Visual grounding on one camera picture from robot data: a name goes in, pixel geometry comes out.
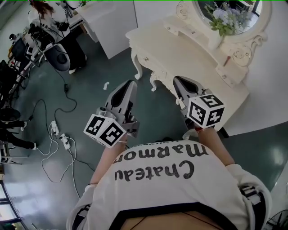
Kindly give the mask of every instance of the forearm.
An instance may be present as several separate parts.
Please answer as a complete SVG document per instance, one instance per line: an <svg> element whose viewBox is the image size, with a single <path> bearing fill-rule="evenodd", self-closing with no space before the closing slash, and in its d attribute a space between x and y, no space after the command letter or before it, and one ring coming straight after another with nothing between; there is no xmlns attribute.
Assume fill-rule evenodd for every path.
<svg viewBox="0 0 288 230"><path fill-rule="evenodd" d="M200 131L199 142L211 149L225 166L235 163L214 128Z"/></svg>
<svg viewBox="0 0 288 230"><path fill-rule="evenodd" d="M98 184L102 176L107 172L107 170L112 165L113 161L121 154L123 151L125 151L125 143L118 142L113 148L105 148L103 151L103 154L101 156L101 159L99 161L99 164L93 173L93 176L91 178L90 184Z"/></svg>

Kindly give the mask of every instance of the cream dressing table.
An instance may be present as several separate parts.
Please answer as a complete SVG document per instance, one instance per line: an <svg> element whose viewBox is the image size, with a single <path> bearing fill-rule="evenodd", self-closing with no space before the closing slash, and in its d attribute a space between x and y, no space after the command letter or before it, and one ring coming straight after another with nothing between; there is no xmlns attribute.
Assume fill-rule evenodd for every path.
<svg viewBox="0 0 288 230"><path fill-rule="evenodd" d="M218 131L249 95L242 80L249 71L256 46L267 39L264 29L270 18L271 2L263 1L261 14L252 28L225 36L214 50L208 47L208 42L217 31L210 29L197 1L180 2L175 11L176 15L126 34L138 71L135 78L142 77L141 66L151 69L152 91L157 88L155 81L161 81L174 94L181 109L185 105L174 89L175 76L192 79L199 88L209 89L226 103L222 120L215 127ZM230 60L224 66L228 56Z"/></svg>

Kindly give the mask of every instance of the green floor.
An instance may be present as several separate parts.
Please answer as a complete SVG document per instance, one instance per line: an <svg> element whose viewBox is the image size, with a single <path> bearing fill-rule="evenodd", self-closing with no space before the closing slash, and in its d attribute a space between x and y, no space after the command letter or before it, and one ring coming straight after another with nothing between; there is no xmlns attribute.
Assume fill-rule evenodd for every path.
<svg viewBox="0 0 288 230"><path fill-rule="evenodd" d="M81 35L78 41L88 56L87 66L71 76L63 73L69 85L68 95L76 99L78 104L72 113L58 111L57 121L60 132L76 140L77 158L96 168L103 147L87 137L83 129L90 115L97 107L104 105L115 87L125 80L134 79L136 69L131 61L130 49L108 60L99 43L95 44L87 35ZM153 142L166 136L181 139L186 130L175 97L161 83L158 83L156 92L151 92L150 74L151 71L144 70L143 77L136 81L138 91L132 114L141 125L137 139L129 139L129 146ZM103 90L107 81L110 82L108 89ZM69 110L74 106L74 102L65 97L62 79L48 63L33 68L28 87L21 92L15 108L21 111L22 119L28 119L40 98L47 105L48 125L54 120L56 108ZM287 126L282 124L225 140L236 162L258 176L269 189L274 186L287 161ZM19 137L37 142L44 153L49 151L50 139L45 126L43 104L37 106L34 119ZM60 179L71 162L70 154L58 142L58 152L44 161L45 170L55 181ZM8 194L24 223L30 229L31 223L42 229L65 229L66 218L78 200L71 169L61 183L52 183L42 170L41 160L44 156L38 150L16 148L11 151L11 155L29 156L22 161L23 165L5 165L4 177ZM89 183L92 173L85 164L75 163L74 174L80 194Z"/></svg>

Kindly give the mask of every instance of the drawer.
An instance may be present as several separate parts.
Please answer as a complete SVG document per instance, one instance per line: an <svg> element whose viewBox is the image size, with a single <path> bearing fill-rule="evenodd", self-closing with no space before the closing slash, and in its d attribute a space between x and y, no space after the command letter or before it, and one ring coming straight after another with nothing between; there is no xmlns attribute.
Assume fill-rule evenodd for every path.
<svg viewBox="0 0 288 230"><path fill-rule="evenodd" d="M137 58L141 65L155 72L159 77L166 77L166 71L164 71L153 58L145 55L141 52L137 52Z"/></svg>

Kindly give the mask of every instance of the artificial flower arrangement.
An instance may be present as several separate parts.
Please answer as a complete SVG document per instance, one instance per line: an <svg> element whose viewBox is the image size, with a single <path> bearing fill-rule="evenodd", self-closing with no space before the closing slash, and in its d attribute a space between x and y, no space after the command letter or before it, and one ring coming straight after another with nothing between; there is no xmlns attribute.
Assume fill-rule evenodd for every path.
<svg viewBox="0 0 288 230"><path fill-rule="evenodd" d="M220 9L216 2L212 7L206 4L205 9L212 17L213 21L209 22L213 31L219 31L221 37L225 35L235 35L243 31L247 27L250 15L247 11L241 13L230 8L226 2L223 3L223 9Z"/></svg>

